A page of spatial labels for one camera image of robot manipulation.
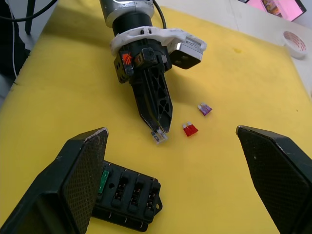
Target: yellow surface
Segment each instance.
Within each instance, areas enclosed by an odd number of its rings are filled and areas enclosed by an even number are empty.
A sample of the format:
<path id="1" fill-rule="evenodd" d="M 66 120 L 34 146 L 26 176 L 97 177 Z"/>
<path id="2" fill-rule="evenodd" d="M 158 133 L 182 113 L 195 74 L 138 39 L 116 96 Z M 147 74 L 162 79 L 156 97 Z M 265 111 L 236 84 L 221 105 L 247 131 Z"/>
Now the yellow surface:
<path id="1" fill-rule="evenodd" d="M 163 210 L 148 233 L 277 234 L 252 184 L 237 125 L 291 137 L 312 155 L 312 105 L 282 47 L 163 9 L 168 27 L 208 44 L 201 64 L 166 80 L 174 112 L 156 146 L 129 84 L 119 84 L 98 0 L 62 1 L 0 113 L 0 224 L 65 141 L 106 126 L 105 159 L 158 178 Z M 161 26 L 158 14 L 154 25 Z M 205 102 L 214 110 L 203 117 Z M 185 136 L 191 121 L 199 132 Z M 137 233 L 92 218 L 89 234 Z"/>

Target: white cable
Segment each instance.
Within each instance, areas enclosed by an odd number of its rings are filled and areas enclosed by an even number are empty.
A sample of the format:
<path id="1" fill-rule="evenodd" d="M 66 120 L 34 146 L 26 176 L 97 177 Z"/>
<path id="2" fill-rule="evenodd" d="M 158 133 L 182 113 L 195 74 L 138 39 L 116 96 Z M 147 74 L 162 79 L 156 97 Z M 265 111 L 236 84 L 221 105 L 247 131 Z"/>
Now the white cable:
<path id="1" fill-rule="evenodd" d="M 12 13 L 12 9 L 11 9 L 9 0 L 7 0 L 7 3 L 8 3 L 8 6 L 9 6 L 9 9 L 10 9 L 11 18 L 13 19 L 13 13 Z M 14 22 L 12 22 L 12 28 L 13 28 L 12 63 L 13 63 L 14 75 L 15 75 L 15 78 L 17 78 L 18 75 L 16 74 L 15 59 L 14 59 L 14 44 L 15 44 L 15 27 L 14 27 Z"/>

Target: tape roll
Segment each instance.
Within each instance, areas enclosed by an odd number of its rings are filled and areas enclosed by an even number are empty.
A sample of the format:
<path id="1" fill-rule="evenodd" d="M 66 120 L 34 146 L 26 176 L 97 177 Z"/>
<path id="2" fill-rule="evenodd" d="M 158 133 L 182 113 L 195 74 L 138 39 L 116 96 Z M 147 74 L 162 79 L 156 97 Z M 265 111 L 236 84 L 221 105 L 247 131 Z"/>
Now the tape roll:
<path id="1" fill-rule="evenodd" d="M 288 49 L 290 55 L 301 59 L 308 54 L 308 48 L 304 41 L 296 34 L 285 31 L 282 33 L 282 44 Z"/>

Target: white flange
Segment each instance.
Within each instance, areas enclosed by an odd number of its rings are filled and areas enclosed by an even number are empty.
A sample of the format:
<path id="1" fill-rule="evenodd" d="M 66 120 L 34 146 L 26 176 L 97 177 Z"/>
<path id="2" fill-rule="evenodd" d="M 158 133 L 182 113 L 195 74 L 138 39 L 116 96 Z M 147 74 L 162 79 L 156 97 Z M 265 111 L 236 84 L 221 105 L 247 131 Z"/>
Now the white flange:
<path id="1" fill-rule="evenodd" d="M 185 43 L 201 54 L 207 47 L 207 44 L 204 41 L 187 32 L 184 32 L 181 29 L 160 29 L 156 27 L 143 26 L 118 34 L 110 44 L 112 55 L 116 56 L 122 46 L 140 39 L 157 40 L 162 46 L 168 47 L 169 53 L 171 52 L 170 48 L 172 45 L 179 42 Z"/>

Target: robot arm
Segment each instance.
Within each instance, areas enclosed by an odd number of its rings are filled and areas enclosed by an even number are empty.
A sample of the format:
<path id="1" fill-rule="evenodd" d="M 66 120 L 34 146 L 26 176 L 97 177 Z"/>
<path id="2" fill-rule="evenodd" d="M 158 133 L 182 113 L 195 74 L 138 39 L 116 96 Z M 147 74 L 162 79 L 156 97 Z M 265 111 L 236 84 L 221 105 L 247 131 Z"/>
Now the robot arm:
<path id="1" fill-rule="evenodd" d="M 201 62 L 206 43 L 179 29 L 153 27 L 152 0 L 100 0 L 113 29 L 112 55 L 118 80 L 132 86 L 142 119 L 154 131 L 168 132 L 173 106 L 164 73 L 172 65 L 189 69 Z"/>

